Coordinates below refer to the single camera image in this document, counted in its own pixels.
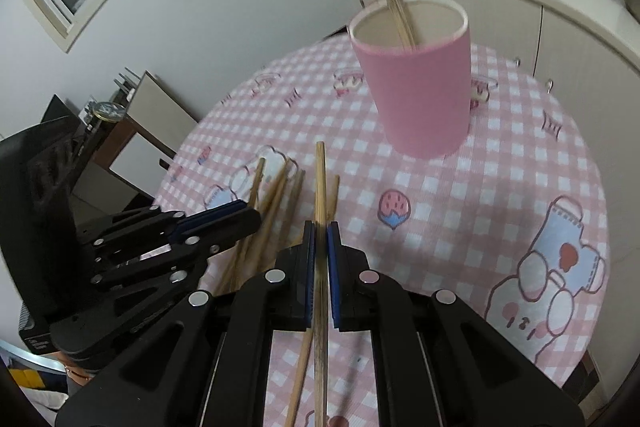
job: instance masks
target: pink cup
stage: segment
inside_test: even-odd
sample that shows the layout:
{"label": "pink cup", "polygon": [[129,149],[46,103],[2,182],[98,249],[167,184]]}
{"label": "pink cup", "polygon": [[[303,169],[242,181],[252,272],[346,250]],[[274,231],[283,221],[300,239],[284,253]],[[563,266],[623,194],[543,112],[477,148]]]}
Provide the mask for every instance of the pink cup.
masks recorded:
{"label": "pink cup", "polygon": [[386,139],[414,158],[454,152],[469,127],[469,20],[452,0],[405,0],[420,44],[403,49],[386,1],[349,24],[351,44],[367,80]]}

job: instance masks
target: pink checkered tablecloth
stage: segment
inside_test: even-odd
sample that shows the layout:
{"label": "pink checkered tablecloth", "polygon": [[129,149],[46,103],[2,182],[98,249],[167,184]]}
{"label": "pink checkered tablecloth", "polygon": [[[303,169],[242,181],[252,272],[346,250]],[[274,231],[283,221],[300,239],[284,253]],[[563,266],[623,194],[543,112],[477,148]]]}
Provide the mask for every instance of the pink checkered tablecloth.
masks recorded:
{"label": "pink checkered tablecloth", "polygon": [[[193,214],[245,199],[260,156],[263,185],[290,156],[307,171],[295,237],[313,216],[315,143],[324,140],[327,178],[342,178],[343,243],[408,290],[454,291],[562,385],[586,350],[608,277],[600,175],[574,120],[535,79],[481,46],[472,72],[488,102],[472,105],[457,153],[423,161],[386,141],[347,36],[296,51],[198,124],[156,201]],[[215,288],[228,259],[210,259],[201,286]],[[265,426],[284,423],[301,345],[301,333],[274,335]],[[332,425],[377,425],[369,335],[330,329],[329,354]],[[310,358],[299,426],[313,425]]]}

